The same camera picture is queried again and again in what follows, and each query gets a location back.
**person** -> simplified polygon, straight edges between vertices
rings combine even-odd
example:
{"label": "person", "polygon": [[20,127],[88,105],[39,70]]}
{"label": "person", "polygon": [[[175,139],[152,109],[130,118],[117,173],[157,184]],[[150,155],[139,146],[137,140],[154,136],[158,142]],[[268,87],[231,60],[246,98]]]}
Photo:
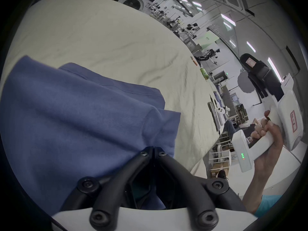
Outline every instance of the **person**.
{"label": "person", "polygon": [[228,135],[230,137],[230,139],[232,140],[233,138],[233,134],[237,131],[234,126],[233,126],[233,123],[232,121],[230,120],[227,120],[224,124],[224,129],[223,129],[223,132],[228,132]]}
{"label": "person", "polygon": [[267,180],[273,172],[283,146],[283,138],[279,126],[263,118],[261,124],[256,124],[255,131],[251,137],[260,139],[267,131],[270,131],[274,138],[271,147],[254,161],[253,179],[243,197],[243,204],[248,212],[256,217],[263,216],[281,197],[280,195],[262,195]]}

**white sheet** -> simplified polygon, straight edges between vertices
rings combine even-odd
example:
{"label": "white sheet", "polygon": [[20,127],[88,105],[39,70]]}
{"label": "white sheet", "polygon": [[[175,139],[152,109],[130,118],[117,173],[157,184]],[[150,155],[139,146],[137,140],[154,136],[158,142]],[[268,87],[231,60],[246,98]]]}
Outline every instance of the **white sheet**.
{"label": "white sheet", "polygon": [[112,79],[158,88],[165,109],[181,112],[175,159],[188,170],[219,137],[207,106],[215,87],[179,38],[133,8],[112,0],[41,0],[15,34],[1,92],[24,55],[55,68],[74,62]]}

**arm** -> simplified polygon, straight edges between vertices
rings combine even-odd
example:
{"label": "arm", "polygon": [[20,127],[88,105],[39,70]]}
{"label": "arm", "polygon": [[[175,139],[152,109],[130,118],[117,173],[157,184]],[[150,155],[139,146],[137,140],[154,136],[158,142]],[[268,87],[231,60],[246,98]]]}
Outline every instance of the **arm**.
{"label": "arm", "polygon": [[273,135],[274,143],[254,161],[254,176],[243,197],[243,203],[247,211],[252,214],[256,213],[262,202],[263,189],[274,170],[283,146],[283,138],[279,127],[271,121],[268,122],[267,119],[262,119],[261,124],[256,124],[255,131],[251,133],[251,136],[260,139],[267,131],[270,131]]}
{"label": "arm", "polygon": [[243,204],[248,212],[254,214],[262,201],[262,193],[268,178],[259,177],[256,173],[243,197]]}

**ceiling light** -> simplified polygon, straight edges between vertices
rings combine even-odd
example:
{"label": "ceiling light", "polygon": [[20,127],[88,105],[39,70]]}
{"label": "ceiling light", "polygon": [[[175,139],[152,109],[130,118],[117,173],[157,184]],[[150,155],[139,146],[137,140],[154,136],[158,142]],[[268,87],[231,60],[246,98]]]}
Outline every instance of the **ceiling light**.
{"label": "ceiling light", "polygon": [[272,69],[274,70],[275,75],[277,76],[277,78],[279,79],[279,81],[282,82],[282,79],[280,78],[280,75],[279,75],[279,73],[278,73],[278,71],[277,71],[275,65],[273,64],[272,60],[271,60],[270,58],[268,58],[267,61],[269,62],[269,64],[270,64],[270,66],[272,67]]}
{"label": "ceiling light", "polygon": [[224,22],[224,24],[227,26],[227,27],[229,27],[230,29],[232,29],[232,27],[229,25],[229,24],[227,24],[227,23],[225,23]]}
{"label": "ceiling light", "polygon": [[229,19],[228,17],[226,17],[225,15],[223,15],[222,13],[221,13],[221,17],[224,18],[226,21],[229,21],[233,26],[235,26],[235,22]]}
{"label": "ceiling light", "polygon": [[235,43],[233,43],[231,40],[229,40],[229,42],[230,42],[234,47],[236,47]]}
{"label": "ceiling light", "polygon": [[249,42],[248,42],[248,41],[247,41],[246,43],[247,43],[247,44],[249,45],[249,47],[253,50],[253,52],[254,52],[254,53],[256,53],[256,50],[252,47],[252,45],[251,45],[251,44],[249,44]]}
{"label": "ceiling light", "polygon": [[202,5],[201,4],[199,4],[198,2],[192,2],[194,5],[197,5],[197,6],[199,6],[199,7],[202,7]]}

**blue shirt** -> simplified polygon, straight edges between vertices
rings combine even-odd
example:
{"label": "blue shirt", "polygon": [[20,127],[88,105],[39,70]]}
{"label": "blue shirt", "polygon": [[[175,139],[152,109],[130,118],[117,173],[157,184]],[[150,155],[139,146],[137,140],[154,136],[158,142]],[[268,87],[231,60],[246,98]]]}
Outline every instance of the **blue shirt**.
{"label": "blue shirt", "polygon": [[256,217],[262,217],[268,210],[280,199],[281,195],[262,195],[262,201],[254,214]]}

